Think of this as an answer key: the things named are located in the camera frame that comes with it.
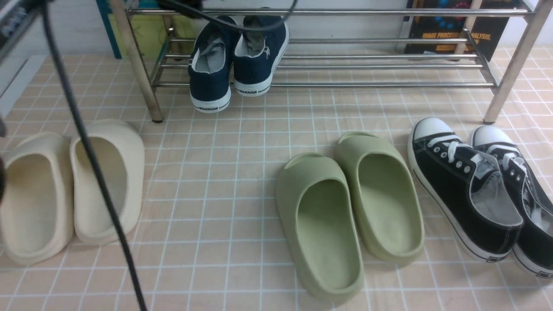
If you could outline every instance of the black sneaker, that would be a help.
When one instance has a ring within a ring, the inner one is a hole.
[[[235,24],[228,16],[218,18]],[[229,75],[232,51],[238,36],[238,32],[220,28],[211,22],[196,38],[188,64],[190,98],[196,110],[213,113],[228,107],[231,101]]]
[[[511,202],[494,157],[461,142],[437,118],[419,121],[408,141],[409,164],[478,260],[498,262],[514,246],[523,219]]]
[[[471,144],[497,158],[505,187],[524,218],[513,248],[520,264],[533,275],[553,277],[553,204],[513,141],[493,126],[478,127]]]
[[[265,27],[280,16],[246,16],[244,26]],[[273,73],[286,51],[290,31],[286,23],[264,33],[243,33],[234,49],[234,87],[242,96],[260,96],[271,87]]]

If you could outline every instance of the rubber sole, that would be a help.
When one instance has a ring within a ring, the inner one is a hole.
[[[415,173],[415,176],[417,177],[417,179],[420,181],[420,183],[426,189],[426,191],[430,194],[430,196],[438,203],[438,206],[440,207],[442,214],[453,227],[453,230],[455,231],[455,238],[457,239],[461,247],[465,250],[465,252],[475,260],[486,261],[486,262],[499,262],[505,259],[505,257],[509,255],[509,252],[506,252],[503,254],[490,253],[488,251],[481,249],[474,242],[471,241],[471,239],[465,233],[465,231],[463,230],[459,222],[457,222],[457,219],[455,219],[453,214],[449,211],[449,208],[447,207],[447,205],[444,203],[444,201],[442,201],[438,193],[434,191],[432,185],[430,185],[426,177],[424,177],[424,174],[422,173],[419,166],[417,165],[417,162],[415,159],[415,153],[413,151],[413,136],[415,134],[417,125],[413,127],[413,129],[411,130],[411,133],[409,134],[409,140],[407,145],[409,164],[411,166],[411,169],[413,170],[413,173]]]
[[[228,104],[231,102],[231,87],[228,87],[227,93],[218,100],[213,101],[201,101],[195,99],[192,94],[190,94],[190,99],[194,108],[203,113],[216,113],[225,110],[228,107]]]
[[[282,56],[284,56],[284,52],[286,52],[286,48],[288,47],[288,42],[290,41],[290,29],[288,28],[288,24],[284,23],[284,27],[286,28],[286,38],[284,39],[284,43],[280,47],[280,50],[278,52],[278,55],[276,56],[275,62],[273,63],[271,74],[267,79],[256,84],[244,84],[244,83],[240,83],[239,81],[236,81],[235,79],[234,88],[240,95],[246,96],[246,97],[261,96],[267,93],[271,88],[271,83],[273,82],[273,74],[277,69],[278,64],[280,63]]]
[[[539,278],[553,278],[553,270],[542,268],[538,265],[536,265],[530,258],[528,258],[522,249],[516,244],[513,247],[513,253],[515,255],[515,262],[520,266],[521,269],[526,271],[527,273],[532,274],[535,277]]]

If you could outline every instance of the shoe rack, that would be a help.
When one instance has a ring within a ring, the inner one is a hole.
[[[189,87],[188,83],[179,81],[163,81],[161,74],[165,69],[186,69],[186,61],[176,62],[178,59],[187,59],[190,55],[180,52],[179,44],[194,42],[195,38],[177,38],[174,28],[171,25],[171,15],[176,15],[174,11],[161,9],[141,9],[140,0],[128,0],[124,3],[122,0],[109,0],[113,14],[116,18],[117,26],[121,32],[125,47],[128,51],[132,67],[137,76],[138,85],[144,95],[152,121],[160,123],[163,121],[163,115],[155,97],[155,91],[160,87]],[[484,116],[485,124],[492,124],[496,121],[507,96],[511,92],[515,81],[526,61],[532,47],[534,46],[542,27],[551,12],[553,0],[538,0],[536,5],[529,3],[529,0],[519,0],[516,8],[513,9],[480,9],[482,0],[474,0],[470,9],[298,9],[295,16],[366,16],[367,18],[375,15],[387,16],[442,16],[442,17],[467,17],[465,27],[460,38],[452,39],[403,39],[403,38],[382,38],[382,39],[300,39],[290,40],[290,44],[457,44],[453,54],[386,54],[386,55],[313,55],[302,56],[303,60],[344,60],[356,59],[367,61],[367,64],[357,65],[282,65],[280,70],[478,70],[483,76],[484,82],[292,82],[292,83],[273,83],[272,87],[307,87],[307,88],[355,88],[364,87],[435,87],[435,88],[480,88],[491,89],[493,99],[488,106]],[[284,15],[283,9],[210,9],[206,10],[212,15]],[[140,53],[135,35],[131,27],[131,19],[135,15],[163,15],[165,29],[168,32],[167,39],[163,44],[159,56],[155,62],[153,70],[147,72],[144,65],[144,59]],[[503,76],[498,76],[490,63],[480,52],[478,46],[474,43],[471,36],[471,29],[476,17],[522,17],[526,21],[524,34],[522,35],[517,48],[505,70]],[[474,46],[473,54],[463,54],[467,45]],[[283,59],[297,59],[298,56],[285,55]],[[375,60],[394,60],[409,61],[420,60],[416,63],[389,63],[389,64],[370,64]],[[467,60],[468,64],[443,62],[437,63],[436,60]]]

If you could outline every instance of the black cable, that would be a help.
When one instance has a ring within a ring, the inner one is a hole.
[[[191,15],[194,17],[201,17],[201,18],[207,19],[210,22],[216,23],[220,27],[229,28],[238,32],[269,32],[271,30],[274,30],[280,27],[282,24],[284,24],[284,22],[286,22],[286,20],[290,18],[290,16],[292,16],[292,14],[294,14],[294,11],[296,10],[296,6],[298,5],[298,0],[293,0],[292,5],[288,9],[288,12],[284,16],[282,16],[281,20],[279,20],[278,22],[272,25],[264,26],[264,27],[236,26],[235,24],[229,23],[225,20],[220,20],[216,17],[213,17],[203,12],[202,10],[198,10],[194,7],[191,7],[187,4],[181,3],[176,0],[158,0],[158,3],[162,4],[164,7],[170,7],[172,10],[176,11],[179,14]]]
[[[79,136],[81,137],[82,145],[85,149],[86,155],[88,156],[90,165],[92,166],[92,170],[94,171],[94,175],[96,176],[96,180],[98,181],[100,192],[102,193],[103,199],[106,202],[107,210],[109,212],[111,221],[113,222],[113,226],[115,227],[117,236],[119,237],[119,240],[121,242],[121,248],[123,248],[123,253],[125,255],[125,259],[127,260],[127,265],[129,266],[129,274],[131,275],[131,280],[133,282],[134,292],[137,297],[138,306],[140,307],[141,311],[147,311],[146,303],[144,302],[144,295],[142,295],[142,290],[140,288],[140,283],[138,281],[137,271],[136,271],[136,268],[134,267],[133,256],[131,255],[131,250],[129,249],[129,244],[127,243],[127,239],[125,238],[125,233],[123,232],[123,228],[121,227],[121,223],[119,222],[119,216],[115,211],[113,202],[109,195],[109,191],[106,186],[106,181],[104,180],[104,177],[102,175],[102,170],[100,169],[100,165],[98,164],[98,159],[96,158],[96,153],[94,152],[94,149],[92,148],[92,144],[90,142],[90,138],[86,133],[85,125],[82,123],[82,118],[79,114],[79,109],[77,108],[77,104],[75,102],[75,96],[73,94],[73,91],[71,90],[69,80],[67,79],[67,73],[64,69],[64,65],[61,60],[60,52],[58,50],[58,47],[56,46],[54,35],[52,34],[50,15],[48,12],[48,2],[46,1],[42,6],[42,15],[43,15],[43,25],[44,25],[44,33],[46,35],[46,41],[48,42],[48,46],[52,54],[52,59],[56,67],[56,71],[60,76],[61,87],[64,89],[65,97],[67,97],[67,105],[69,106],[69,110],[73,115],[73,121],[75,122],[77,131],[79,133]]]

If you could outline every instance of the slipper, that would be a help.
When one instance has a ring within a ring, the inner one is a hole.
[[[87,126],[88,136],[125,234],[138,222],[142,207],[144,143],[120,120],[100,120]],[[100,187],[80,137],[70,148],[75,180],[75,231],[82,242],[100,245],[118,239]]]
[[[424,226],[413,179],[397,149],[382,138],[350,132],[338,141],[335,158],[369,252],[396,263],[414,260],[424,245]]]
[[[14,262],[32,265],[57,254],[73,236],[69,140],[40,133],[25,139],[4,161],[4,251]]]
[[[355,296],[363,286],[363,261],[338,164],[317,153],[292,158],[276,181],[276,206],[307,291],[335,303]]]

